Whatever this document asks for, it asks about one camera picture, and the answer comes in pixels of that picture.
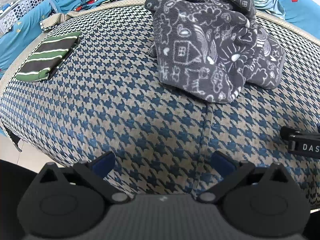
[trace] floor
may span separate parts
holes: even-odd
[[[18,146],[22,152],[19,152],[7,137],[0,134],[0,159],[34,172],[39,172],[47,162],[53,162],[50,157],[26,142],[20,140]]]

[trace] metal screw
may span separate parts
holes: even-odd
[[[205,192],[200,195],[200,199],[205,202],[211,202],[216,199],[216,195],[211,192]]]
[[[244,165],[244,164],[247,164],[247,163],[249,163],[249,161],[247,161],[247,160],[242,160],[242,161],[240,161],[240,164],[241,164],[241,165]]]
[[[122,193],[122,192],[118,192],[118,193],[114,193],[111,198],[114,200],[114,201],[117,201],[117,202],[122,202],[122,201],[125,201],[128,199],[128,196],[126,193]]]
[[[166,196],[162,196],[161,198],[159,198],[162,202],[164,202],[164,201],[166,201],[166,200],[168,200],[168,197],[166,197]]]

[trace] bed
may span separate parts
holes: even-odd
[[[159,82],[147,53],[152,16],[143,5],[72,18],[49,35],[80,30],[80,45],[50,81],[10,78],[0,94],[0,126],[64,166],[113,151],[116,166],[106,179],[131,194],[198,195],[221,180],[210,166],[215,150],[262,167],[281,162],[317,207],[320,164],[287,153],[279,131],[317,129],[320,46],[258,22],[287,52],[282,81],[274,90],[246,84],[234,102],[219,105]]]

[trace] striped fabric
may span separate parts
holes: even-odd
[[[16,75],[21,81],[40,81],[50,79],[63,59],[74,49],[81,32],[45,39],[39,48],[25,61]]]

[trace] gray fleece blanket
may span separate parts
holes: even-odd
[[[256,22],[253,0],[146,0],[161,82],[209,102],[232,102],[245,82],[281,81],[285,51]]]

